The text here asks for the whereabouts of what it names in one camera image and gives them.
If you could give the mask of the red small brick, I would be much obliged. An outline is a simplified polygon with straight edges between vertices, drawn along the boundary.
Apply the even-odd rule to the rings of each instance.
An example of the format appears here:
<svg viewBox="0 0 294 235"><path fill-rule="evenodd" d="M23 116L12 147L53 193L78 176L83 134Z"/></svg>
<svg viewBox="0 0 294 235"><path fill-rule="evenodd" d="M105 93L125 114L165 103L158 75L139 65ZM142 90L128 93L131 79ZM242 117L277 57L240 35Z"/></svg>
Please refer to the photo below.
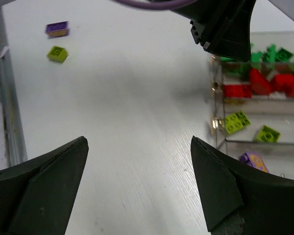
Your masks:
<svg viewBox="0 0 294 235"><path fill-rule="evenodd" d="M294 76L290 73L277 74L270 81L270 86L273 92L284 92L294 83Z"/></svg>

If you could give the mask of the green 2x2 brick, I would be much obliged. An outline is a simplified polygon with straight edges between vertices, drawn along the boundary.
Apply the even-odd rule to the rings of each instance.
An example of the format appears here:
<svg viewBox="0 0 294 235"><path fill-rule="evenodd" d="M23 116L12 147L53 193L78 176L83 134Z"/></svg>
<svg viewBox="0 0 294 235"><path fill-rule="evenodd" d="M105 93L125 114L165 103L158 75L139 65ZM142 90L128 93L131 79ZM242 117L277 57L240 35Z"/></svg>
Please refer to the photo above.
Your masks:
<svg viewBox="0 0 294 235"><path fill-rule="evenodd" d="M271 44L267 47L263 54L262 61L267 63L274 63L276 58L276 44Z"/></svg>

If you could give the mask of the small lime piece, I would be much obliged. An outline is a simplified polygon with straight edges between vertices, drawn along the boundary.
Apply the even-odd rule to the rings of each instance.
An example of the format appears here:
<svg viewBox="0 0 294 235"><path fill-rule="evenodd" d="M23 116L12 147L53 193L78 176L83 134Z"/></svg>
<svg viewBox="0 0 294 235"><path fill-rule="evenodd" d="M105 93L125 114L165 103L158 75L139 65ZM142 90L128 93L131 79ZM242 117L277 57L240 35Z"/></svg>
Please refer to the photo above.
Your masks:
<svg viewBox="0 0 294 235"><path fill-rule="evenodd" d="M280 132L269 126L262 125L254 136L253 141L275 143L278 142L280 136Z"/></svg>

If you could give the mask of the lime yellow brick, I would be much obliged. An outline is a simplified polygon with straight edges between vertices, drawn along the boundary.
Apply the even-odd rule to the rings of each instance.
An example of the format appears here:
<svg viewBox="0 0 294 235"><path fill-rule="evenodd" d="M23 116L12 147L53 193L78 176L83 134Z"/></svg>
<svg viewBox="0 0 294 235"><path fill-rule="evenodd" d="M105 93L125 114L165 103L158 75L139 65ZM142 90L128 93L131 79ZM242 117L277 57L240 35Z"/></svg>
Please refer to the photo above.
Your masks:
<svg viewBox="0 0 294 235"><path fill-rule="evenodd" d="M51 61L57 63L63 63L68 57L68 52L63 47L53 46L49 53L47 54L47 58Z"/></svg>

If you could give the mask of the green long brick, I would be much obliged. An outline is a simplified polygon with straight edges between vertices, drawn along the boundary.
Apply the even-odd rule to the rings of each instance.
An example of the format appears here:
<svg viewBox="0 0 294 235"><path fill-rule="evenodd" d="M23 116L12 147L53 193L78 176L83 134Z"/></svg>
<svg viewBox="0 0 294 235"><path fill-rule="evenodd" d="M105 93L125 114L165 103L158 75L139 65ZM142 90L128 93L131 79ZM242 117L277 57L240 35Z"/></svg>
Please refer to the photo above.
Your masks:
<svg viewBox="0 0 294 235"><path fill-rule="evenodd" d="M275 54L276 62L289 62L293 58L294 54L285 48L281 47Z"/></svg>

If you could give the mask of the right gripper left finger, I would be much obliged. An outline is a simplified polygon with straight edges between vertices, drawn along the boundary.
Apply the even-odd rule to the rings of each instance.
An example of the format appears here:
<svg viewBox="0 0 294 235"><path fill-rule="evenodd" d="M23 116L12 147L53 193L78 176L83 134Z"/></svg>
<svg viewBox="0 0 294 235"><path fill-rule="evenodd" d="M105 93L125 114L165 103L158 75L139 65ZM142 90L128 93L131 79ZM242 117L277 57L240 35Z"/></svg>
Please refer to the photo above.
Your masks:
<svg viewBox="0 0 294 235"><path fill-rule="evenodd" d="M63 235L88 156L81 136L0 170L0 235Z"/></svg>

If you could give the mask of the lilac purple brick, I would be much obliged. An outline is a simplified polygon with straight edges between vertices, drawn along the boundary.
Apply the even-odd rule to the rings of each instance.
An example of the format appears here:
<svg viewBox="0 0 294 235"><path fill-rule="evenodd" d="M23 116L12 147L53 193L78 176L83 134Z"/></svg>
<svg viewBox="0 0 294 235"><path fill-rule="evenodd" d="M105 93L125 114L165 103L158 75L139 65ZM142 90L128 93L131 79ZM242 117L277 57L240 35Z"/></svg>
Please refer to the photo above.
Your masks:
<svg viewBox="0 0 294 235"><path fill-rule="evenodd" d="M263 159L256 152L246 152L239 157L239 161L260 171L269 173Z"/></svg>

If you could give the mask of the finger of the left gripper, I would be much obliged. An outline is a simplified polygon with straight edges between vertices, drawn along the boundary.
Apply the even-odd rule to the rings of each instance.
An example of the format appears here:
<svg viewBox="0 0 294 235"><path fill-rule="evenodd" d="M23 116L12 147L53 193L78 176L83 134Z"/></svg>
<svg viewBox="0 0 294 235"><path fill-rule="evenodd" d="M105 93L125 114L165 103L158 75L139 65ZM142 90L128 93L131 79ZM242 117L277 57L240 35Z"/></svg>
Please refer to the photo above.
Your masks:
<svg viewBox="0 0 294 235"><path fill-rule="evenodd" d="M190 19L196 44L213 55L251 58L250 20L255 0L198 0L173 12Z"/></svg>

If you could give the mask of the lime small brick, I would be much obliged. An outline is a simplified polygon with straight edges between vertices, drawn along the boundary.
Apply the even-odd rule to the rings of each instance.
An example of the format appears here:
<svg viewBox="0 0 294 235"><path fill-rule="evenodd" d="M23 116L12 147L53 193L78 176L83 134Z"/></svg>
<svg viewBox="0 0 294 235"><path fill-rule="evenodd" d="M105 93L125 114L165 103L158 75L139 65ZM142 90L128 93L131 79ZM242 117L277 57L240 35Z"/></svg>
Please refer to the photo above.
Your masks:
<svg viewBox="0 0 294 235"><path fill-rule="evenodd" d="M228 115L225 117L224 121L227 135L239 132L251 124L243 111L238 111Z"/></svg>

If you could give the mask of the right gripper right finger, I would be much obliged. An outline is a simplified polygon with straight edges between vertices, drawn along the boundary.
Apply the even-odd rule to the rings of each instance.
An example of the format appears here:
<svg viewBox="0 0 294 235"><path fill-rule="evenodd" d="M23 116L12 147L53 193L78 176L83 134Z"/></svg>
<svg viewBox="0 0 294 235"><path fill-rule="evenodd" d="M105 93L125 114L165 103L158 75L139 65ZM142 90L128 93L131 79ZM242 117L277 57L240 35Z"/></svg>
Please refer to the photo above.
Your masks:
<svg viewBox="0 0 294 235"><path fill-rule="evenodd" d="M208 232L294 235L294 180L245 165L197 137L191 157Z"/></svg>

